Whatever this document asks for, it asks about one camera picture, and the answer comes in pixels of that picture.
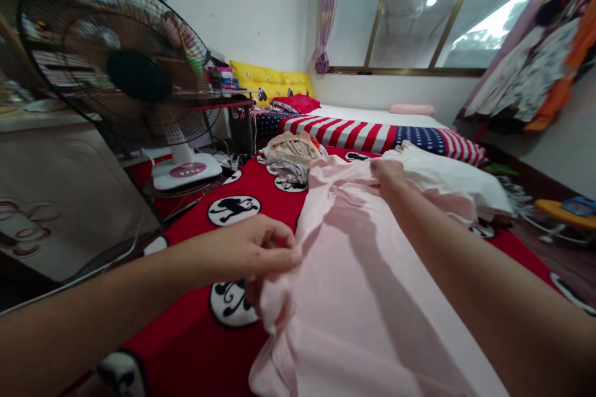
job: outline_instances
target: pink pillow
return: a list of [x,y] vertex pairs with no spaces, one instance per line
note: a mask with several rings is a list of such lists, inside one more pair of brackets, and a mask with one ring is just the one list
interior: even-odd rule
[[389,109],[389,113],[433,116],[435,108],[432,105],[396,104]]
[[292,107],[297,113],[306,114],[310,113],[313,110],[317,110],[321,108],[321,103],[310,96],[306,96],[303,94],[296,94],[294,96],[287,96],[287,97],[277,97],[274,99],[276,105],[279,104],[286,104]]

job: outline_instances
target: red pillow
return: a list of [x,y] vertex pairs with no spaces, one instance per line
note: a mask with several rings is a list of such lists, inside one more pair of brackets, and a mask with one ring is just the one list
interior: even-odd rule
[[306,96],[303,94],[296,94],[294,96],[282,96],[274,98],[275,102],[281,102],[283,104],[287,104],[296,110],[297,113],[306,114],[310,113],[313,110],[317,110],[321,108],[321,103],[310,96]]

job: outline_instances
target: window frame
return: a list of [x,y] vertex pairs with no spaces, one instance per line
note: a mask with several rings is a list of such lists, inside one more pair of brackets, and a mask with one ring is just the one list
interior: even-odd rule
[[459,11],[461,10],[462,5],[464,4],[465,0],[456,0],[456,3],[451,10],[451,14],[449,15],[449,19],[445,25],[445,29],[441,34],[441,38],[439,39],[439,43],[437,44],[435,53],[433,58],[430,61],[430,64],[427,68],[373,68],[369,67],[371,61],[371,55],[373,53],[373,46],[374,41],[377,35],[377,30],[379,28],[379,23],[381,22],[381,15],[383,8],[385,6],[385,0],[379,0],[379,4],[377,6],[376,16],[374,18],[374,22],[372,25],[372,32],[371,38],[368,43],[368,50],[366,52],[366,58],[364,60],[363,66],[337,66],[333,65],[329,67],[329,71],[327,73],[335,73],[335,74],[389,74],[389,75],[396,75],[396,76],[449,76],[449,77],[465,77],[465,78],[480,78],[486,72],[485,68],[446,68],[446,67],[437,67],[436,62],[443,51],[443,47],[449,38],[449,33],[455,24],[456,19],[458,18]]

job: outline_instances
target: tree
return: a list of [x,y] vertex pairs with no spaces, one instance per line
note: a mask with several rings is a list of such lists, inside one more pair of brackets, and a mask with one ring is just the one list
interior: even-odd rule
[[528,2],[524,0],[513,5],[511,11],[509,12],[509,17],[507,18],[507,21],[505,22],[505,25],[503,25],[503,31],[509,32],[513,29],[513,26],[517,22],[517,19],[520,18],[520,15],[522,14],[523,10],[526,9],[527,4]]
[[498,50],[503,44],[504,37],[496,37],[488,33],[488,30],[468,32],[458,40],[453,49],[457,51]]

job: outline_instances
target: orange clothing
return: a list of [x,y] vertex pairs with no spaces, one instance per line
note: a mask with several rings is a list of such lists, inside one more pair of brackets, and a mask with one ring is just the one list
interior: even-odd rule
[[534,119],[524,128],[526,132],[541,132],[553,122],[557,112],[571,100],[571,87],[577,69],[585,60],[586,54],[596,44],[596,0],[590,1],[582,16],[573,47],[565,60],[567,71],[550,91]]

